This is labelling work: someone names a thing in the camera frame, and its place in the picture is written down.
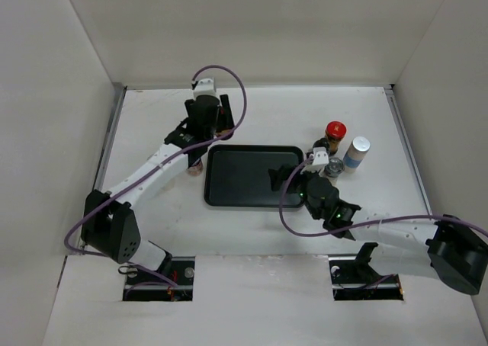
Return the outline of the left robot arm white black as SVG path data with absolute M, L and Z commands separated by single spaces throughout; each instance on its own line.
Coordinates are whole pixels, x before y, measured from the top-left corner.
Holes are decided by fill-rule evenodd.
M 118 264 L 145 268 L 155 284 L 171 275 L 172 256 L 143 239 L 136 213 L 173 178 L 196 166 L 216 139 L 233 134 L 233 115 L 227 95 L 198 95 L 185 102 L 187 117 L 132 175 L 109 191 L 92 191 L 85 200 L 81 239 Z

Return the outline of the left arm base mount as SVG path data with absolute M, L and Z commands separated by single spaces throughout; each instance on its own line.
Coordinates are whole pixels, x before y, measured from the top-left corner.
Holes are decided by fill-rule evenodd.
M 195 258 L 176 257 L 164 275 L 176 283 L 171 287 L 163 279 L 135 268 L 122 265 L 118 273 L 125 276 L 122 300 L 125 302 L 190 302 L 193 299 Z

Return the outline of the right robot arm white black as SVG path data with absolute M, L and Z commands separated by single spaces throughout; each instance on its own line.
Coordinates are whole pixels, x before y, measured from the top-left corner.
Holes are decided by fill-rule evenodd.
M 353 270 L 362 281 L 379 274 L 409 274 L 440 280 L 459 293 L 477 295 L 487 270 L 487 231 L 456 216 L 411 214 L 374 217 L 357 223 L 361 210 L 339 196 L 339 190 L 309 162 L 283 165 L 268 171 L 270 185 L 282 197 L 297 194 L 314 220 L 323 224 L 320 232 L 298 232 L 287 223 L 291 234 L 302 238 L 333 236 L 362 242 Z

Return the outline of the red lid chili jar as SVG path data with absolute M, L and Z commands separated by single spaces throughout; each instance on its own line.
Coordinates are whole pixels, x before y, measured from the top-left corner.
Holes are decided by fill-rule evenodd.
M 347 133 L 346 125 L 340 121 L 331 121 L 325 129 L 325 137 L 329 141 L 330 155 L 335 155 L 339 149 L 339 144 Z

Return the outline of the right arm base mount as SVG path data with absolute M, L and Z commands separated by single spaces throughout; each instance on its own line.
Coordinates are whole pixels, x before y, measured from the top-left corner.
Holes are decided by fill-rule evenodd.
M 381 275 L 371 266 L 377 243 L 363 244 L 356 255 L 329 256 L 332 296 L 335 301 L 403 301 L 397 274 Z

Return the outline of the white lid sauce jar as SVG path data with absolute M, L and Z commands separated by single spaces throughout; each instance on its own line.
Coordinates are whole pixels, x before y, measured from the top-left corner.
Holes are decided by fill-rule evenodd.
M 202 158 L 197 159 L 191 166 L 188 167 L 186 172 L 193 177 L 197 177 L 202 174 L 204 170 L 204 163 Z

